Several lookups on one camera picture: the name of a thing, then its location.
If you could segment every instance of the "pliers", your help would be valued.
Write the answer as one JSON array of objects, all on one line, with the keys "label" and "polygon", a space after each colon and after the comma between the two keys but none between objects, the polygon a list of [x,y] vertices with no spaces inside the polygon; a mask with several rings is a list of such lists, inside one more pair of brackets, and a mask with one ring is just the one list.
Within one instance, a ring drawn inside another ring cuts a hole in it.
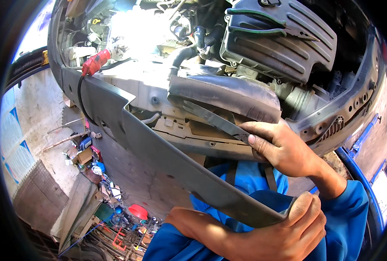
[{"label": "pliers", "polygon": [[228,26],[228,31],[230,33],[245,33],[245,34],[254,35],[254,36],[279,36],[279,37],[285,37],[289,34],[289,35],[298,37],[299,39],[302,39],[302,40],[319,42],[318,38],[304,32],[302,29],[292,25],[287,25],[286,21],[278,20],[272,17],[270,14],[259,10],[228,8],[227,10],[225,10],[225,13],[227,15],[251,16],[258,20],[267,22],[269,24],[273,24],[276,27],[280,27],[280,28],[274,28],[274,29],[249,29],[244,27]]}]

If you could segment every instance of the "black plastic engine cover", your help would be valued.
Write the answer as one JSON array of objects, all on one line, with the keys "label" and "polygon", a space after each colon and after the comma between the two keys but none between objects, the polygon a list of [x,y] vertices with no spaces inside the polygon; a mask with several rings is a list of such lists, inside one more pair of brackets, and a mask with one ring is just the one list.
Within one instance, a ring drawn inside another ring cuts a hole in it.
[{"label": "black plastic engine cover", "polygon": [[[295,36],[250,37],[227,30],[221,45],[221,58],[233,67],[242,65],[282,81],[306,83],[314,70],[331,70],[337,49],[336,33],[315,13],[295,0],[281,1],[273,7],[262,7],[258,0],[241,0],[233,8],[268,13],[301,28],[320,41],[301,40]],[[273,25],[246,15],[230,15],[228,26],[249,29],[273,29]]]}]

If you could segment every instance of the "fingernail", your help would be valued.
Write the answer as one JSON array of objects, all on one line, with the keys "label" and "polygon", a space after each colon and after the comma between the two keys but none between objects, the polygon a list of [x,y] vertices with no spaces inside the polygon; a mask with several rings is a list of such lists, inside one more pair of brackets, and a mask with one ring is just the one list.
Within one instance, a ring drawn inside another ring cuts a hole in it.
[{"label": "fingernail", "polygon": [[253,145],[256,142],[256,137],[253,134],[248,135],[248,143]]}]

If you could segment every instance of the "red clamp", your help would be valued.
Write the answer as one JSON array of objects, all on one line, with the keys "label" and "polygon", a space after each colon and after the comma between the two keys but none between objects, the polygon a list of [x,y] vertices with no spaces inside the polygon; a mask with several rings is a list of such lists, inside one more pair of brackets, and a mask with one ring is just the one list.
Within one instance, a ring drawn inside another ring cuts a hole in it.
[{"label": "red clamp", "polygon": [[82,76],[94,75],[97,71],[99,71],[102,67],[102,65],[106,64],[107,61],[111,59],[110,52],[105,49],[103,51],[100,51],[96,55],[89,58],[86,62],[82,65]]}]

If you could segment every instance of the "forearm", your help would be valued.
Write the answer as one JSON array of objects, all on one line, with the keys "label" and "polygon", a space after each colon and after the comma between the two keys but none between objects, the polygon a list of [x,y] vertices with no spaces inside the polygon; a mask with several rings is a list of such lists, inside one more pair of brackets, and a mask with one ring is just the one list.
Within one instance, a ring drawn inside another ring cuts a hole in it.
[{"label": "forearm", "polygon": [[347,186],[347,181],[321,158],[315,164],[314,172],[309,178],[317,186],[321,197],[326,200],[340,196]]},{"label": "forearm", "polygon": [[195,239],[214,253],[226,256],[234,232],[212,216],[200,211],[174,207],[166,217],[184,236]]}]

